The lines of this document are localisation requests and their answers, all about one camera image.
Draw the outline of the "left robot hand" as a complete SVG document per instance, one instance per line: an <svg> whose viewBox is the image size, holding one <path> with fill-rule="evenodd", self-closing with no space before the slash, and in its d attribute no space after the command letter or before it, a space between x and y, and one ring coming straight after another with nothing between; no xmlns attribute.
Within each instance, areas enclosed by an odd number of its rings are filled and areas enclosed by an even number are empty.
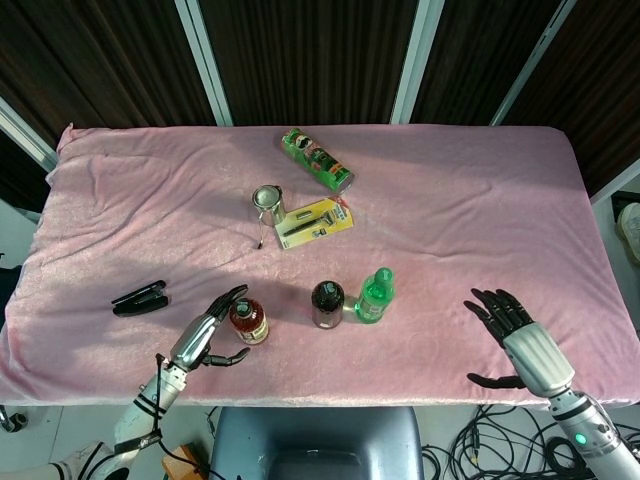
<svg viewBox="0 0 640 480"><path fill-rule="evenodd" d="M210 342L229 313L232 304L248 292L242 284L216 298L206 311L196 317L182 333L170 351L170 362L186 372L200 366L230 367L242 362L251 351L245 347L233 356L210 353Z"/></svg>

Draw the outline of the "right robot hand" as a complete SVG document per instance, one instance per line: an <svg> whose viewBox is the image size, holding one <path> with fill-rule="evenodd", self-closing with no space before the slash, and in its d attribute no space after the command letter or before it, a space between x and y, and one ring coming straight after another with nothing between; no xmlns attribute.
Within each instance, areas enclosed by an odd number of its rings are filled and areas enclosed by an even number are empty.
<svg viewBox="0 0 640 480"><path fill-rule="evenodd" d="M488 389L527 389L546 399L571 388L575 370L549 332L533 320L514 295L502 289L476 288L471 294L475 299L463 305L504 351L516 374L497 379L470 374L470 380Z"/></svg>

